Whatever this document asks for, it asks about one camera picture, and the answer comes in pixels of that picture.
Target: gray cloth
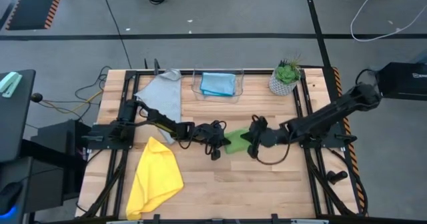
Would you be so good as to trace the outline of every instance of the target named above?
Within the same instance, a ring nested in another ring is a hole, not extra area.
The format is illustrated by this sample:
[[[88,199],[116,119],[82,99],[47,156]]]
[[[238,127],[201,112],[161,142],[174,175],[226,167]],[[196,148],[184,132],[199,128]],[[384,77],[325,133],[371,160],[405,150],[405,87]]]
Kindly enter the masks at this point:
[[[178,69],[168,69],[165,73],[157,75],[135,96],[169,119],[181,122],[181,73]],[[174,142],[169,133],[159,131],[169,144]]]

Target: yellow and black tape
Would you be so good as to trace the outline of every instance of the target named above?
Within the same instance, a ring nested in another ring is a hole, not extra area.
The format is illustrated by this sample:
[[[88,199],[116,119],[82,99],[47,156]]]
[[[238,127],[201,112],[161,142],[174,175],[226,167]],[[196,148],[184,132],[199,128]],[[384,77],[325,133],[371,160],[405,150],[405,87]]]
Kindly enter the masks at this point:
[[[341,78],[340,78],[340,73],[338,72],[338,69],[336,67],[334,67],[334,76],[335,76],[335,82],[336,82],[336,89],[338,91],[338,96],[341,97],[342,96],[342,87],[341,87]],[[347,135],[351,135],[351,131],[350,131],[350,122],[348,121],[348,118],[345,117],[343,120],[344,123],[344,129],[346,130],[346,134]],[[352,160],[352,167],[353,167],[353,171],[354,173],[359,176],[359,168],[358,168],[358,159],[356,157],[356,151],[354,150],[354,146],[353,143],[350,143],[348,145],[348,151],[350,153],[350,159]],[[361,206],[361,208],[365,208],[365,198],[363,196],[363,192],[362,192],[362,188],[360,188],[359,184],[356,183],[356,188],[357,188],[357,199],[359,199],[359,204]]]
[[[45,28],[49,29],[52,26],[53,18],[55,17],[56,11],[58,10],[60,0],[52,0],[51,8],[46,17]]]
[[[8,20],[8,21],[7,21],[7,23],[6,23],[6,30],[9,30],[9,27],[10,27],[11,21],[12,21],[12,19],[13,19],[14,14],[15,14],[16,8],[18,8],[18,5],[19,5],[19,2],[20,2],[20,1],[21,1],[21,0],[17,0],[17,1],[16,1],[15,7],[13,8],[13,10],[12,10],[12,12],[11,12],[11,15],[10,15],[10,17],[9,17],[9,20]]]

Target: yellow cloth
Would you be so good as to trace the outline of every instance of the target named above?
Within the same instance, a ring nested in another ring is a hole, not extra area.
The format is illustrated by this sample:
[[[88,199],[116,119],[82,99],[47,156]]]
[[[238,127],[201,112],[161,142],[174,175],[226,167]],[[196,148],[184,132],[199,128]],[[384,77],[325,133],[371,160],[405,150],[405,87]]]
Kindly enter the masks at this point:
[[[141,219],[141,213],[153,211],[183,186],[172,151],[150,137],[136,169],[126,207],[127,219]]]

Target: wooden tabletop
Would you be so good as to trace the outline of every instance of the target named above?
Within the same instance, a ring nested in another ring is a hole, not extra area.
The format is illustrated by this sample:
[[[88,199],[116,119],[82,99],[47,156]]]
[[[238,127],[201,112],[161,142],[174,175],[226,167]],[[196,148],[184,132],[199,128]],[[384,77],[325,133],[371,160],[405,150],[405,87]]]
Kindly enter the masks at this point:
[[[305,72],[313,110],[316,111],[330,102],[326,82],[321,69],[306,69]],[[109,71],[97,119],[99,124],[108,124],[117,117],[124,75],[125,70]],[[269,75],[245,75],[244,92],[239,101],[233,104],[198,101],[191,90],[191,78],[185,76],[181,82],[182,121],[194,121],[198,125],[222,120],[227,122],[226,132],[229,132],[248,127],[253,114],[266,117],[269,127],[273,129],[278,129],[279,123],[296,117],[294,96],[274,95],[268,88]],[[142,76],[139,90],[152,79],[153,76]],[[299,90],[301,100],[304,100],[302,88],[299,87]],[[153,137],[165,143],[156,127],[146,125],[137,128],[135,144],[127,160],[119,215],[121,219],[126,218],[127,200],[139,158],[149,138],[148,133],[155,133]],[[288,158],[273,166],[258,163],[245,151],[232,155],[222,151],[220,159],[211,161],[210,156],[204,154],[204,146],[197,143],[186,150],[178,144],[168,147],[177,159],[184,188],[155,211],[143,213],[142,219],[152,219],[154,214],[160,214],[162,219],[264,219],[271,218],[272,213],[277,213],[279,218],[315,217],[306,161],[299,145],[291,145]],[[260,147],[260,159],[278,160],[285,150],[285,145],[269,149]],[[110,153],[104,150],[86,169],[79,198],[79,206],[83,209],[90,207],[105,185]],[[323,150],[323,157],[326,171],[348,171],[344,163],[329,151]],[[322,212],[326,213],[323,191],[319,184],[317,186]],[[357,212],[350,178],[332,185],[332,188],[349,209]],[[110,215],[113,213],[115,194],[116,187],[109,198],[107,214]],[[82,211],[77,210],[76,216],[82,214]]]

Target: clear plastic container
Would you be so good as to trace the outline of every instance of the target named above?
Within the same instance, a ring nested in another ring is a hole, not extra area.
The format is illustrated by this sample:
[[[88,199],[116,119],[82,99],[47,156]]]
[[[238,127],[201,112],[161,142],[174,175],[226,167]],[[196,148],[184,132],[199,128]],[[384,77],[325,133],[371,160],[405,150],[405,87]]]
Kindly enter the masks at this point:
[[[201,80],[203,73],[227,73],[234,74],[236,76],[234,81],[234,95],[232,96],[215,96],[215,95],[205,95],[203,91],[200,90]],[[194,69],[193,71],[193,81],[191,83],[191,90],[193,91],[197,100],[201,101],[215,101],[223,103],[237,103],[240,96],[243,93],[243,79],[244,79],[244,70],[243,69]]]

